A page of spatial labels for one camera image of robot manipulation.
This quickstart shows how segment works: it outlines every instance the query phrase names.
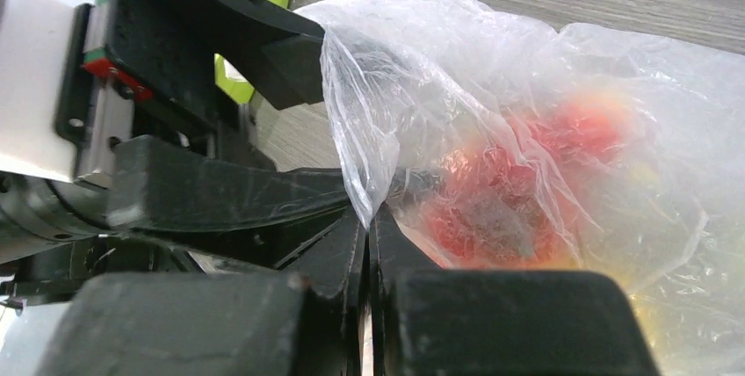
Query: plastic bag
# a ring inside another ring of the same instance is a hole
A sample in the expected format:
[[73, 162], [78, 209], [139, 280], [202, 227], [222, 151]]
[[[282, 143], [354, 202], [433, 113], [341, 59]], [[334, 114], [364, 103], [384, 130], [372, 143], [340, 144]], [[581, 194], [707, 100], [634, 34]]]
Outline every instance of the plastic bag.
[[360, 220], [386, 200], [445, 266], [608, 273], [667, 374], [745, 370], [742, 56], [476, 0], [298, 13]]

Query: black plastic part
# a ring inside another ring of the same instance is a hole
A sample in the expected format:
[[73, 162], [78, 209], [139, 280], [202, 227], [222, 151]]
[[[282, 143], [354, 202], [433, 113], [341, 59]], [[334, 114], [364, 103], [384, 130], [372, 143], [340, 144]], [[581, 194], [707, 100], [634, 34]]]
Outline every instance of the black plastic part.
[[191, 38], [198, 35], [222, 54], [275, 108], [322, 101], [324, 31], [315, 22], [267, 0], [160, 2]]
[[107, 275], [86, 284], [37, 374], [299, 372], [307, 288], [297, 275]]
[[340, 170], [274, 172], [210, 160], [150, 136], [117, 147], [108, 221], [204, 233], [266, 227], [349, 205]]
[[380, 207], [370, 224], [370, 304], [372, 309], [373, 373], [392, 370], [388, 357], [395, 348], [392, 290], [394, 278], [405, 271], [439, 269], [402, 232], [387, 205]]
[[387, 375], [656, 376], [625, 295], [580, 271], [396, 278]]
[[188, 249], [215, 259], [283, 269], [323, 238], [339, 221], [343, 209], [303, 220], [226, 233], [130, 233], [168, 248]]
[[85, 282], [105, 272], [202, 272], [182, 250], [140, 240], [89, 238], [18, 260], [13, 280], [0, 282], [0, 295], [35, 306], [69, 301]]
[[93, 94], [93, 75], [82, 68], [83, 45], [90, 8], [90, 4], [82, 4], [75, 9], [67, 60], [62, 72], [60, 95], [57, 97], [57, 115], [54, 121], [55, 132], [62, 139], [71, 141], [77, 146], [80, 146], [85, 139], [90, 97]]
[[315, 337], [302, 348], [303, 368], [320, 366], [325, 374], [359, 375], [365, 324], [369, 260], [367, 236], [354, 209], [285, 271], [307, 277], [318, 299], [317, 316], [306, 322]]

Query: red object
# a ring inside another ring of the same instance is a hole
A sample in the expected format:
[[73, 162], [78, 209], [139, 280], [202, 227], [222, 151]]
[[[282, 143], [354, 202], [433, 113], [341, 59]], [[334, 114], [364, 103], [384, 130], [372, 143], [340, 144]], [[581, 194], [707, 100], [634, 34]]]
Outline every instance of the red object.
[[83, 68], [88, 70], [94, 76], [98, 76], [102, 79], [107, 79], [111, 75], [115, 75], [124, 85], [132, 89], [134, 92], [134, 101], [142, 102], [153, 97], [153, 91], [146, 88], [144, 85], [137, 82], [133, 77], [127, 73], [116, 69], [111, 61], [106, 57], [100, 57], [96, 60], [86, 62]]
[[508, 124], [518, 148], [483, 141], [446, 158], [440, 196], [423, 205], [425, 228], [460, 267], [571, 266], [565, 237], [583, 219], [572, 194], [596, 172], [589, 159], [608, 163], [618, 154], [626, 111], [584, 98]]

